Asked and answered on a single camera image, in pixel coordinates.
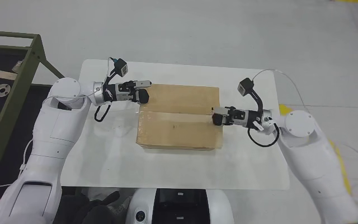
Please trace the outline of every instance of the cardboard box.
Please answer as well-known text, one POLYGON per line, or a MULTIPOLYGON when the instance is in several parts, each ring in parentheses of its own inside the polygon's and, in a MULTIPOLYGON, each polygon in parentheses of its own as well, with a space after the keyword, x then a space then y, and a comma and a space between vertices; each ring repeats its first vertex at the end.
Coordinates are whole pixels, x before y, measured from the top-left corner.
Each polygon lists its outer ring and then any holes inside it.
POLYGON ((219 88, 153 84, 149 103, 140 106, 137 144, 143 148, 221 148, 223 129, 211 110, 220 106, 219 88))

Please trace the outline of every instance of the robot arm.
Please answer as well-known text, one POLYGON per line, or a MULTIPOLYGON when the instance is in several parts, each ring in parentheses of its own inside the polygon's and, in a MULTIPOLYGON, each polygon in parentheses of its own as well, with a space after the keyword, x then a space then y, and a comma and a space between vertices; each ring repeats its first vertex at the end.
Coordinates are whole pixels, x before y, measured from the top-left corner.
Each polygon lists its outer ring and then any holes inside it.
MULTIPOLYGON (((238 87, 243 96, 253 91, 253 82, 249 81, 242 81, 238 87)), ((257 111, 215 108, 213 123, 241 125, 248 128, 248 134, 250 129, 273 133, 275 140, 265 146, 249 136, 262 147, 279 144, 291 171, 312 197, 322 223, 358 223, 358 209, 345 188, 336 153, 313 116, 298 110, 272 118, 270 111, 260 111, 260 103, 258 108, 257 111)))
POLYGON ((151 84, 58 80, 37 117, 26 167, 0 200, 0 223, 52 223, 62 194, 62 168, 82 133, 91 104, 126 100, 145 104, 149 100, 145 88, 151 84))

